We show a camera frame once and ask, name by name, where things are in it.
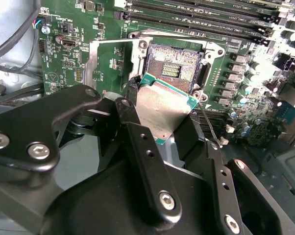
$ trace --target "green circuit board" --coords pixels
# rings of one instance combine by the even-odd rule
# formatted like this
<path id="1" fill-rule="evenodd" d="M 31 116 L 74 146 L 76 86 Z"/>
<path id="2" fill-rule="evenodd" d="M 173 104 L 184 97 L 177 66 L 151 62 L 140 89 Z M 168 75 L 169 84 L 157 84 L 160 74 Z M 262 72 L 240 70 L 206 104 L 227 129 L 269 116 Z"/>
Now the green circuit board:
<path id="1" fill-rule="evenodd" d="M 200 91 L 219 136 L 257 146 L 277 137 L 268 125 L 283 115 L 266 85 L 295 76 L 279 62 L 283 53 L 295 57 L 295 1 L 42 0 L 37 20 L 47 95 L 76 84 L 123 94 L 130 74 L 149 72 L 184 92 Z M 253 63 L 267 64 L 257 71 Z M 227 120 L 231 109 L 235 117 Z M 225 131 L 229 121 L 234 132 Z"/>

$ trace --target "black cable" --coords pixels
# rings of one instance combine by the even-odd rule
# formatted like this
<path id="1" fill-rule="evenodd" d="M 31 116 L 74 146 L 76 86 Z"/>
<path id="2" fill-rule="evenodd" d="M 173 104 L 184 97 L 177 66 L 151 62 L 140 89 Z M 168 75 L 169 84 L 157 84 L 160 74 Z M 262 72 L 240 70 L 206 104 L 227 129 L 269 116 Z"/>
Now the black cable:
<path id="1" fill-rule="evenodd" d="M 33 96 L 36 94 L 42 94 L 44 92 L 44 85 L 43 83 L 32 85 L 29 87 L 22 88 L 20 90 L 17 90 L 15 92 L 6 94 L 6 95 L 1 95 L 0 96 L 0 104 L 11 101 L 11 100 L 16 100 L 28 96 Z"/>
<path id="2" fill-rule="evenodd" d="M 29 67 L 29 65 L 31 64 L 31 62 L 33 60 L 33 57 L 35 55 L 35 49 L 36 49 L 37 44 L 38 44 L 38 40 L 39 40 L 39 31 L 35 30 L 34 31 L 34 38 L 33 38 L 33 44 L 32 44 L 32 49 L 31 49 L 30 56 L 29 56 L 27 62 L 22 67 L 20 67 L 20 68 L 18 68 L 18 67 L 7 68 L 5 66 L 0 65 L 0 71 L 23 74 L 23 75 L 32 77 L 34 79 L 42 80 L 41 75 L 25 70 L 25 69 L 27 69 Z"/>
<path id="3" fill-rule="evenodd" d="M 37 18 L 41 9 L 41 0 L 34 0 L 34 10 L 24 21 L 24 23 L 17 29 L 17 31 L 0 45 L 0 58 L 9 52 L 24 36 L 25 32 L 32 26 L 33 21 Z"/>

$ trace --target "metal plate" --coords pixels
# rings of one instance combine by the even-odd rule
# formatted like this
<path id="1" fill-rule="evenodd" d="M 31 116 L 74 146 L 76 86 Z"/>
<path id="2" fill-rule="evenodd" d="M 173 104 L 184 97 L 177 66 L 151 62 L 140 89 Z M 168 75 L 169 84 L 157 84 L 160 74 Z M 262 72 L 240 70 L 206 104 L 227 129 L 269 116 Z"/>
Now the metal plate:
<path id="1" fill-rule="evenodd" d="M 155 81 L 139 89 L 136 110 L 141 124 L 163 144 L 192 110 L 188 100 L 188 96 Z"/>

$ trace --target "mounting hole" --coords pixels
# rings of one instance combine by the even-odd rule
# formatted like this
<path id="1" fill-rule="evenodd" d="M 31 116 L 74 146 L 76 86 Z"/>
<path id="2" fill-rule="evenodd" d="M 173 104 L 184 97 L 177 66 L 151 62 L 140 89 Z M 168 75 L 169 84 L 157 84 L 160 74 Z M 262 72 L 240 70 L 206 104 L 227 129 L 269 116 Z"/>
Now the mounting hole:
<path id="1" fill-rule="evenodd" d="M 222 183 L 222 185 L 223 185 L 224 189 L 226 189 L 226 190 L 229 190 L 229 187 L 228 187 L 228 185 L 227 185 L 227 184 L 225 184 L 225 183 Z"/>
<path id="2" fill-rule="evenodd" d="M 142 139 L 146 140 L 148 137 L 145 134 L 140 135 Z"/>
<path id="3" fill-rule="evenodd" d="M 126 100 L 126 99 L 123 99 L 123 100 L 122 100 L 122 103 L 123 103 L 125 106 L 128 106 L 128 107 L 131 106 L 130 103 L 129 103 L 129 101 Z"/>
<path id="4" fill-rule="evenodd" d="M 226 172 L 224 172 L 223 170 L 221 170 L 221 174 L 227 176 Z"/>
<path id="5" fill-rule="evenodd" d="M 149 157 L 154 157 L 154 153 L 151 150 L 147 150 L 147 155 Z"/>

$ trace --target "cable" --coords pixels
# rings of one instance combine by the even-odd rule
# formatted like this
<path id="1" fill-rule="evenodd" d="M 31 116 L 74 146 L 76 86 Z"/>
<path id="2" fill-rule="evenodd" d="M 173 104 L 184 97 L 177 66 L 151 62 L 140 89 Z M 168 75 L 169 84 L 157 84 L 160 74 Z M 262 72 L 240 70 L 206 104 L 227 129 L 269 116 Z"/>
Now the cable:
<path id="1" fill-rule="evenodd" d="M 32 85 L 6 95 L 1 95 L 0 104 L 8 102 L 8 101 L 16 100 L 16 99 L 28 97 L 28 96 L 33 96 L 36 94 L 42 94 L 43 92 L 44 92 L 43 83 Z"/>
<path id="2" fill-rule="evenodd" d="M 17 31 L 6 40 L 2 45 L 0 45 L 0 58 L 9 52 L 24 36 L 25 32 L 32 25 L 34 20 L 37 18 L 41 9 L 41 0 L 34 0 L 34 10 L 24 21 L 24 23 L 17 29 Z"/>
<path id="3" fill-rule="evenodd" d="M 32 49 L 31 49 L 30 56 L 29 56 L 27 62 L 22 67 L 17 68 L 17 69 L 8 69 L 8 68 L 0 65 L 0 70 L 3 71 L 3 72 L 18 73 L 18 72 L 21 72 L 21 71 L 27 69 L 29 67 L 29 65 L 31 64 L 32 60 L 33 60 L 33 57 L 34 57 L 34 54 L 35 54 L 35 49 L 36 49 L 36 47 L 38 45 L 38 40 L 39 40 L 39 31 L 35 30 L 34 31 L 34 38 L 33 38 L 33 44 L 32 44 Z"/>
<path id="4" fill-rule="evenodd" d="M 18 68 L 18 67 L 7 68 L 5 66 L 0 65 L 0 71 L 23 74 L 23 75 L 29 76 L 29 77 L 37 79 L 37 80 L 42 80 L 42 76 L 40 74 L 36 74 L 36 73 L 25 70 L 29 67 L 30 63 L 33 60 L 33 57 L 35 55 L 35 49 L 38 44 L 38 39 L 39 39 L 39 32 L 38 32 L 38 30 L 35 30 L 34 31 L 34 38 L 33 38 L 34 41 L 32 44 L 30 56 L 29 56 L 27 62 L 21 68 Z"/>
<path id="5" fill-rule="evenodd" d="M 217 136 L 215 135 L 214 128 L 213 128 L 213 126 L 212 126 L 210 120 L 208 119 L 208 117 L 207 117 L 207 115 L 206 115 L 206 113 L 205 113 L 204 108 L 202 107 L 202 105 L 200 104 L 200 102 L 198 103 L 198 105 L 199 105 L 199 107 L 200 107 L 200 109 L 201 109 L 201 111 L 202 111 L 202 113 L 203 113 L 203 116 L 205 117 L 205 120 L 206 120 L 206 122 L 207 122 L 207 124 L 208 124 L 208 126 L 209 126 L 209 128 L 210 128 L 210 131 L 211 131 L 211 133 L 212 133 L 212 136 L 213 136 L 214 140 L 215 140 L 216 143 L 219 145 L 219 147 L 222 148 L 222 144 L 221 144 L 220 140 L 217 138 Z"/>

